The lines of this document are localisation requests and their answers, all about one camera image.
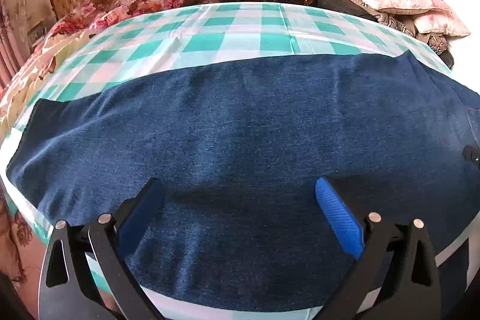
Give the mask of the blue denim jeans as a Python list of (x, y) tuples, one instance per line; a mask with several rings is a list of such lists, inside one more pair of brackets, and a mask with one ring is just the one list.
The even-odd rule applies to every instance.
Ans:
[(326, 302), (352, 264), (315, 184), (425, 222), (448, 247), (479, 212), (479, 96), (410, 53), (303, 55), (155, 73), (41, 99), (6, 174), (50, 222), (83, 224), (156, 178), (128, 267), (145, 288), (227, 310)]

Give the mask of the floral red pink quilt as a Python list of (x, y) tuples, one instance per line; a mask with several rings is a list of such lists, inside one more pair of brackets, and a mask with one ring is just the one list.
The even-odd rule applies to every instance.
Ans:
[(308, 7), (220, 0), (90, 0), (61, 18), (1, 99), (1, 164), (13, 157), (37, 100), (72, 101), (176, 68), (332, 50)]

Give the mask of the plaid beige blanket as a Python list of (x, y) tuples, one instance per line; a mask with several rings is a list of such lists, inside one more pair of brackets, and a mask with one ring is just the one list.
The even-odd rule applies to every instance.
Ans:
[(433, 52), (438, 55), (448, 51), (448, 41), (442, 34), (437, 33), (419, 33), (415, 27), (413, 17), (409, 15), (391, 15), (382, 11), (374, 10), (361, 0), (349, 0), (356, 4), (358, 7), (366, 11), (369, 15), (375, 18), (375, 20), (389, 28), (398, 30), (410, 37), (416, 38), (427, 44)]

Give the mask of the small pink pillow underneath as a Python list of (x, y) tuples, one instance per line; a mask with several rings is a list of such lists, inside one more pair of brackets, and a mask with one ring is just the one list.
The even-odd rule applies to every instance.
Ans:
[(421, 34), (439, 34), (449, 37), (467, 37), (470, 30), (452, 11), (431, 10), (414, 15), (413, 22)]

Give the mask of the green white checkered tablecloth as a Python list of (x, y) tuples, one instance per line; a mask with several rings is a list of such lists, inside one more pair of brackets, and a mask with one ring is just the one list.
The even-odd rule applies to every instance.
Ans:
[[(7, 179), (5, 170), (16, 151), (32, 107), (38, 98), (70, 101), (99, 93), (127, 80), (161, 71), (217, 62), (291, 54), (368, 54), (391, 57), (410, 50), (419, 62), (455, 79), (433, 50), (401, 32), (354, 17), (313, 7), (281, 3), (234, 2), (197, 5), (141, 15), (120, 22), (88, 40), (89, 31), (64, 48), (64, 62), (46, 83), (28, 97), (25, 111), (1, 146), (1, 178), (11, 214), (26, 219), (27, 247), (20, 247), (26, 269), (49, 239), (51, 224)], [(436, 257), (446, 271), (442, 287), (444, 310), (455, 301), (479, 269), (479, 214), (452, 244)], [(176, 301), (146, 289), (146, 294), (168, 319), (275, 319), (273, 313), (218, 310)], [(277, 319), (312, 319), (320, 307), (283, 312)]]

